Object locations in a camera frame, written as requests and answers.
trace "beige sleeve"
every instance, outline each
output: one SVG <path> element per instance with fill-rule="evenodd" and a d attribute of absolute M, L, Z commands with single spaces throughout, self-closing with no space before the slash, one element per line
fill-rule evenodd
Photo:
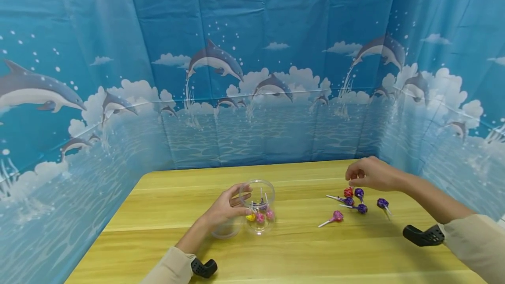
<path fill-rule="evenodd" d="M 170 248 L 140 284 L 188 284 L 193 276 L 191 263 L 194 254 Z"/>
<path fill-rule="evenodd" d="M 439 225 L 445 245 L 488 284 L 505 283 L 505 230 L 485 215 Z"/>

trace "clear plastic jar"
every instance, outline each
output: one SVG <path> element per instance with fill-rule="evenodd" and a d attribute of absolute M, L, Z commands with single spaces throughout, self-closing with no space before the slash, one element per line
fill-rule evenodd
<path fill-rule="evenodd" d="M 242 219 L 241 217 L 234 217 L 231 218 L 230 220 L 226 221 L 225 223 L 219 225 L 213 232 L 212 236 L 214 238 L 218 239 L 229 239 L 232 237 L 235 237 L 236 234 L 240 231 L 240 228 L 242 228 Z"/>
<path fill-rule="evenodd" d="M 247 191 L 246 187 L 250 187 L 252 191 Z M 275 189 L 269 181 L 260 179 L 247 181 L 240 187 L 238 197 L 244 206 L 253 210 L 253 215 L 245 218 L 246 228 L 249 231 L 264 234 L 272 229 L 276 220 Z"/>

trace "pink lollipop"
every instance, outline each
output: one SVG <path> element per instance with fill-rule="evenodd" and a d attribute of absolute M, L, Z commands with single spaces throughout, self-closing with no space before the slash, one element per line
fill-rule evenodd
<path fill-rule="evenodd" d="M 318 226 L 318 228 L 321 228 L 321 227 L 325 226 L 326 224 L 329 224 L 332 221 L 343 221 L 343 220 L 344 220 L 344 215 L 340 211 L 334 211 L 333 217 L 331 218 L 331 220 L 327 220 L 324 223 L 320 224 Z"/>

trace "dolphin print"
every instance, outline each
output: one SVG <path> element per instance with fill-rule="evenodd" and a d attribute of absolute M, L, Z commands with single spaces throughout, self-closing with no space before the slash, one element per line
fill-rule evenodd
<path fill-rule="evenodd" d="M 328 105 L 329 104 L 329 101 L 328 101 L 328 98 L 326 97 L 326 95 L 320 95 L 315 102 L 322 102 L 323 105 Z"/>
<path fill-rule="evenodd" d="M 293 94 L 291 89 L 288 87 L 287 84 L 285 84 L 283 81 L 277 78 L 273 73 L 270 74 L 269 78 L 266 78 L 256 86 L 256 89 L 252 94 L 252 98 L 254 98 L 255 95 L 258 94 L 260 89 L 271 91 L 272 92 L 271 95 L 275 97 L 280 97 L 281 94 L 285 94 L 286 97 L 288 97 L 289 100 L 293 102 Z"/>
<path fill-rule="evenodd" d="M 170 107 L 170 105 L 167 105 L 166 107 L 164 107 L 163 109 L 161 109 L 161 113 L 163 113 L 163 112 L 167 112 L 169 115 L 171 115 L 173 117 L 176 117 L 176 118 L 179 118 L 179 117 L 177 117 L 177 114 L 174 111 L 174 109 L 172 107 Z"/>
<path fill-rule="evenodd" d="M 247 104 L 245 103 L 244 99 L 241 99 L 240 101 L 237 102 L 237 107 L 247 108 Z"/>
<path fill-rule="evenodd" d="M 240 81 L 244 81 L 242 68 L 240 68 L 235 58 L 217 47 L 210 39 L 207 39 L 206 48 L 200 49 L 189 62 L 186 80 L 195 73 L 195 67 L 200 65 L 215 68 L 215 72 L 222 77 L 232 75 Z"/>
<path fill-rule="evenodd" d="M 458 135 L 463 142 L 465 142 L 466 135 L 468 135 L 468 129 L 466 128 L 466 124 L 463 122 L 452 121 L 447 124 L 446 127 L 452 127 L 456 131 L 456 135 Z"/>
<path fill-rule="evenodd" d="M 99 142 L 100 141 L 100 137 L 98 137 L 96 134 L 92 134 L 90 137 L 89 137 L 89 142 L 94 144 L 96 142 Z"/>
<path fill-rule="evenodd" d="M 236 104 L 235 100 L 233 100 L 232 98 L 219 99 L 216 107 L 219 107 L 220 105 L 223 105 L 223 104 L 226 104 L 226 105 L 229 105 L 230 107 L 235 107 L 238 109 L 238 105 Z"/>
<path fill-rule="evenodd" d="M 105 91 L 105 99 L 102 104 L 102 109 L 103 109 L 103 115 L 102 115 L 102 126 L 105 122 L 105 119 L 107 118 L 106 114 L 107 112 L 112 111 L 112 114 L 118 114 L 121 112 L 121 110 L 128 110 L 136 115 L 137 109 L 126 99 L 123 99 L 121 97 L 115 96 L 111 94 L 108 91 Z"/>
<path fill-rule="evenodd" d="M 400 71 L 402 71 L 403 65 L 405 64 L 405 49 L 398 41 L 392 38 L 389 33 L 366 43 L 365 46 L 359 50 L 351 67 L 354 67 L 358 63 L 362 62 L 363 57 L 372 54 L 381 54 L 384 65 L 393 63 Z"/>
<path fill-rule="evenodd" d="M 414 101 L 420 102 L 422 99 L 424 99 L 425 105 L 428 105 L 428 81 L 426 81 L 421 73 L 418 72 L 414 77 L 407 79 L 403 84 L 402 90 L 403 89 L 408 89 L 412 92 Z"/>
<path fill-rule="evenodd" d="M 0 77 L 0 108 L 21 104 L 42 104 L 39 110 L 60 111 L 63 106 L 86 111 L 81 97 L 52 77 L 36 74 L 4 59 L 10 72 Z"/>
<path fill-rule="evenodd" d="M 67 151 L 70 151 L 73 149 L 81 150 L 83 148 L 89 148 L 89 147 L 92 147 L 92 144 L 89 141 L 86 141 L 86 140 L 83 140 L 83 139 L 80 139 L 77 137 L 71 138 L 70 141 L 68 141 L 66 144 L 63 145 L 62 148 L 60 148 L 60 151 L 62 153 L 62 161 L 63 161 Z"/>

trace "wooden table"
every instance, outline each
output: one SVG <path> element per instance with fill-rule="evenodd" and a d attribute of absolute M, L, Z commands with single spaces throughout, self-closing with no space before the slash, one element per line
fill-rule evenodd
<path fill-rule="evenodd" d="M 406 195 L 365 189 L 366 215 L 326 198 L 342 194 L 350 162 L 146 174 L 66 284 L 139 283 L 221 191 L 253 178 L 276 188 L 276 226 L 262 236 L 242 230 L 230 240 L 209 240 L 199 258 L 217 261 L 213 283 L 484 283 L 444 246 L 419 248 L 402 237 L 405 225 L 425 230 L 435 224 Z M 391 221 L 375 206 L 379 197 L 390 202 Z M 317 228 L 337 209 L 344 222 Z"/>

